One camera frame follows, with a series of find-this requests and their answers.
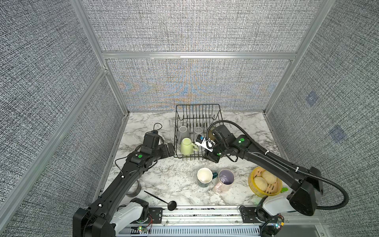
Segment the amber glass cup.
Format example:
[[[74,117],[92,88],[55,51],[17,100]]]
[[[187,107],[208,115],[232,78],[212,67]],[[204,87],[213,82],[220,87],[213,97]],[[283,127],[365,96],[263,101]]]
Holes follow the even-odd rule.
[[[208,132],[208,138],[209,138],[210,140],[215,140],[215,137],[214,137],[214,135],[213,135],[213,133],[212,133],[212,130],[209,130],[209,132]]]

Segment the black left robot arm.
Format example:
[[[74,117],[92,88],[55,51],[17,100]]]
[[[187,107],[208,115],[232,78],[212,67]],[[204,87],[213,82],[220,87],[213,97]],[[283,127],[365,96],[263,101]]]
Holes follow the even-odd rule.
[[[118,209],[133,184],[158,160],[174,156],[174,146],[165,143],[157,130],[149,131],[139,145],[126,157],[120,173],[110,186],[86,209],[79,208],[73,216],[74,237],[115,237],[134,221],[145,221],[149,203],[132,199]]]

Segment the clear glass cup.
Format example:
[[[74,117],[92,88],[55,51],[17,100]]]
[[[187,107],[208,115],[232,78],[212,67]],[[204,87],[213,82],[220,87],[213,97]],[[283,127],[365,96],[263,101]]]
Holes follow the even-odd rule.
[[[204,128],[202,126],[194,127],[195,138],[197,138],[199,135],[203,136],[203,131],[204,131]]]

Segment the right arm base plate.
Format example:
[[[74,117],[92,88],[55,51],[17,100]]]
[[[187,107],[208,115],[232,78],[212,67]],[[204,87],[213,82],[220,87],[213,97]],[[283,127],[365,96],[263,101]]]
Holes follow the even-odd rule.
[[[255,207],[246,207],[241,205],[238,210],[240,212],[242,222],[244,224],[259,223],[263,224],[264,221],[260,220],[256,214]]]

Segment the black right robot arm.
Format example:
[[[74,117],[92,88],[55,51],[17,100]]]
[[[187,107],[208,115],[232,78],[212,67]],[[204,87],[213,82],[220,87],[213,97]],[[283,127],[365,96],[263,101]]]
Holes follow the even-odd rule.
[[[212,152],[206,152],[204,158],[217,163],[221,157],[231,155],[257,164],[289,185],[292,192],[286,199],[297,212],[312,216],[317,209],[335,210],[348,204],[347,191],[337,183],[322,177],[319,169],[298,166],[270,152],[238,124],[228,120],[219,120],[212,123],[207,130],[211,131],[216,138],[216,144]],[[339,204],[318,205],[316,194],[323,194],[324,183],[342,193],[343,200]]]

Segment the white ceramic mug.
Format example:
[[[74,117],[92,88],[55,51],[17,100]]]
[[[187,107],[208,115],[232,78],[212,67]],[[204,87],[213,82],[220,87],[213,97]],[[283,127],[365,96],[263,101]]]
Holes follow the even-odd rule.
[[[190,138],[190,131],[186,126],[180,126],[178,128],[178,144],[181,144],[184,138]]]

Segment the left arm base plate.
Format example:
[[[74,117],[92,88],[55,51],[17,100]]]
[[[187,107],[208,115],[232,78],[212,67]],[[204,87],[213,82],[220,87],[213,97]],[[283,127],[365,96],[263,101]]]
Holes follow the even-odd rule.
[[[147,225],[149,223],[161,224],[163,217],[163,208],[161,207],[149,207],[149,209],[143,209],[141,218],[137,223]]]

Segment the light green mug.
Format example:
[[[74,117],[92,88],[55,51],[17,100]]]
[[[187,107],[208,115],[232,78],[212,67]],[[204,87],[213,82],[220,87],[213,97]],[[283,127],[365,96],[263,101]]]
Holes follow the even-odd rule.
[[[198,146],[192,143],[190,138],[184,138],[181,142],[180,151],[184,156],[190,156],[198,151]]]

